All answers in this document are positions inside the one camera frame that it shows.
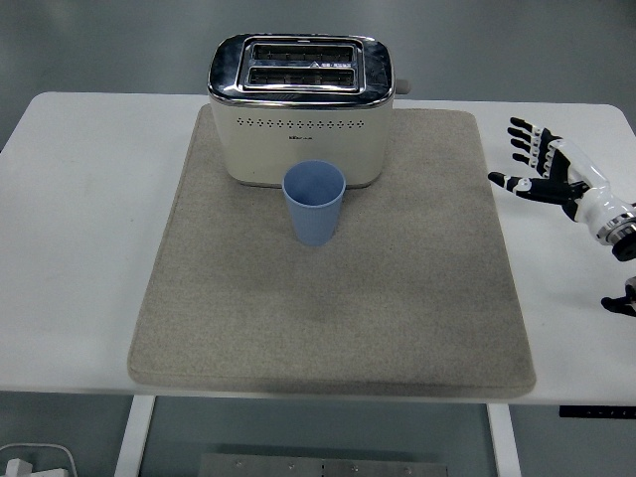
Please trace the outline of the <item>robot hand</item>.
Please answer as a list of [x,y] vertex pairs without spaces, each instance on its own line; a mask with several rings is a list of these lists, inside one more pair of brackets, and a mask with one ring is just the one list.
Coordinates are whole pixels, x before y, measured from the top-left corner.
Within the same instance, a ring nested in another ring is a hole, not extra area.
[[512,117],[510,123],[517,149],[512,158],[536,175],[491,172],[492,183],[525,200],[562,207],[602,244],[625,246],[635,240],[635,206],[613,194],[609,180],[578,146],[522,118]]

